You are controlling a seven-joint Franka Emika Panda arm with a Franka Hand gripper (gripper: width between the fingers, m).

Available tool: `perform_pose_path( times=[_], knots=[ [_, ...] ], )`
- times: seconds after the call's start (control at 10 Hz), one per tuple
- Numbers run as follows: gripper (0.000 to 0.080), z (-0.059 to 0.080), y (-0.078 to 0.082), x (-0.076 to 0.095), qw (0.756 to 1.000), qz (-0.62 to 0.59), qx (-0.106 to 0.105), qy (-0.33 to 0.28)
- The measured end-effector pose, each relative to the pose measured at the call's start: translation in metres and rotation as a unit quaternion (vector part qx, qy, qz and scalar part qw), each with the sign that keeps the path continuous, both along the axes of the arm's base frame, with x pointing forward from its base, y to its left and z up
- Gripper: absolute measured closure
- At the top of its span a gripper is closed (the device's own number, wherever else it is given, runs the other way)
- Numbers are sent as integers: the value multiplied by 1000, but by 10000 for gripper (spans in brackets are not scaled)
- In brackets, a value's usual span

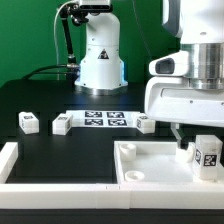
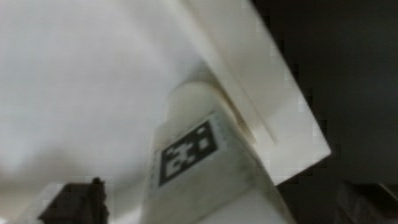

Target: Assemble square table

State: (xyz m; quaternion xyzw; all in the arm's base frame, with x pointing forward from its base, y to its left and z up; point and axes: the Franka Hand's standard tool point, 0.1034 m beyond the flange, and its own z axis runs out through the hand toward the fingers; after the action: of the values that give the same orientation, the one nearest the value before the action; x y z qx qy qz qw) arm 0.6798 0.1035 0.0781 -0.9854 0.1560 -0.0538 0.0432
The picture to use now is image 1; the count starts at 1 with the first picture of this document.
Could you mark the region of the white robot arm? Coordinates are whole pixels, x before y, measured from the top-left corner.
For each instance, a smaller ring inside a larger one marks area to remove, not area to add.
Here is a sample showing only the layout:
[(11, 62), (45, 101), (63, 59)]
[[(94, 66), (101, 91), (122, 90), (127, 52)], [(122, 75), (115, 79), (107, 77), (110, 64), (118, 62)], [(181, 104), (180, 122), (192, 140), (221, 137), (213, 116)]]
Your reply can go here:
[[(120, 24), (111, 0), (71, 0), (64, 19), (86, 25), (86, 55), (68, 63), (81, 71), (76, 87), (111, 94), (127, 86), (119, 58)], [(163, 26), (180, 50), (152, 61), (144, 111), (155, 121), (224, 127), (224, 0), (163, 0)]]

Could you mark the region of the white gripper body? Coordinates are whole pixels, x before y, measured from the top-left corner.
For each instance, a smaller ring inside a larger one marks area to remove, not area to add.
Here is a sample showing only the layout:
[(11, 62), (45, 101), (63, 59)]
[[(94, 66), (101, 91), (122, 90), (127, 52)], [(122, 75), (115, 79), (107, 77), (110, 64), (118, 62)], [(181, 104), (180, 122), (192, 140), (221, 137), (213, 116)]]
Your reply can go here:
[(197, 90), (183, 78), (151, 78), (145, 91), (144, 112), (169, 123), (224, 127), (224, 91)]

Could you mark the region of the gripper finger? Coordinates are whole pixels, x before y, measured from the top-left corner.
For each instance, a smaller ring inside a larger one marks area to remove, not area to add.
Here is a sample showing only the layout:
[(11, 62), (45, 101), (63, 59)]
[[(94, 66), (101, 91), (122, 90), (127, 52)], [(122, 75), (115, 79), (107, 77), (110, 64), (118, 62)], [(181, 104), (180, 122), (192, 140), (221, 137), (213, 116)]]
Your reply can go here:
[(179, 123), (172, 123), (170, 125), (170, 128), (171, 128), (171, 131), (172, 131), (173, 135), (176, 138), (177, 147), (180, 148), (182, 139), (184, 138), (184, 134), (181, 130), (180, 124)]

